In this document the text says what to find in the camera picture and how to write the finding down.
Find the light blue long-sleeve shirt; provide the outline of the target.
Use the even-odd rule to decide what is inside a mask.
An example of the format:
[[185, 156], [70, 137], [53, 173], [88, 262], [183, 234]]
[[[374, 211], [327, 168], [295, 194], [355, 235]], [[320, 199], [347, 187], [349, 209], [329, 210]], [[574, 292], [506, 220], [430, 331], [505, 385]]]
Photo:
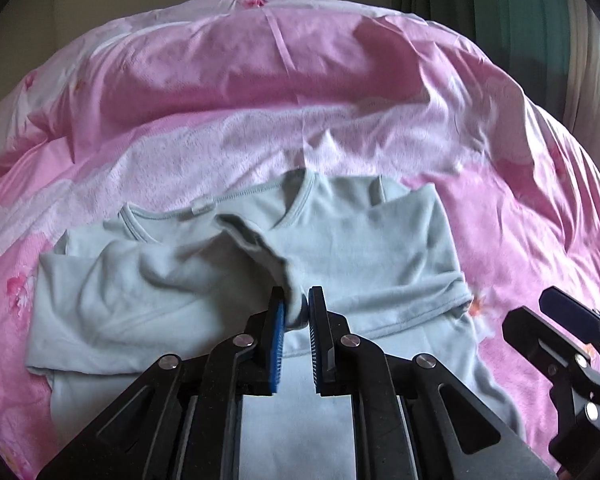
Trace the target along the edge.
[[350, 403], [323, 399], [311, 379], [303, 295], [385, 352], [438, 358], [500, 419], [524, 429], [510, 396], [478, 356], [472, 292], [436, 188], [386, 177], [298, 169], [203, 205], [114, 218], [65, 232], [43, 254], [26, 367], [52, 389], [61, 441], [159, 356], [201, 356], [287, 296], [276, 396], [245, 404], [245, 479], [350, 479]]

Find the pink floral duvet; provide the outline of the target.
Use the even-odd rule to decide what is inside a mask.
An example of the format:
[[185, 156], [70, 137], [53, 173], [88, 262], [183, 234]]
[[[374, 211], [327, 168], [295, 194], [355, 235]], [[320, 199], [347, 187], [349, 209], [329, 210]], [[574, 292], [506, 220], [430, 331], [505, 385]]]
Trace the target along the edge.
[[166, 352], [271, 287], [428, 352], [547, 456], [501, 322], [600, 309], [600, 170], [472, 42], [328, 0], [193, 0], [96, 28], [0, 103], [0, 456], [32, 479]]

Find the dark green curtain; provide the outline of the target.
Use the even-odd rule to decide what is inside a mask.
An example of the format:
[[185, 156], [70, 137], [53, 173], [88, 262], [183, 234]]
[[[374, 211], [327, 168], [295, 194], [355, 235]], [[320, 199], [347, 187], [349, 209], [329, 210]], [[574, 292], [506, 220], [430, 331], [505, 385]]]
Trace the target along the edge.
[[459, 32], [509, 73], [533, 102], [564, 116], [570, 58], [568, 0], [391, 0]]

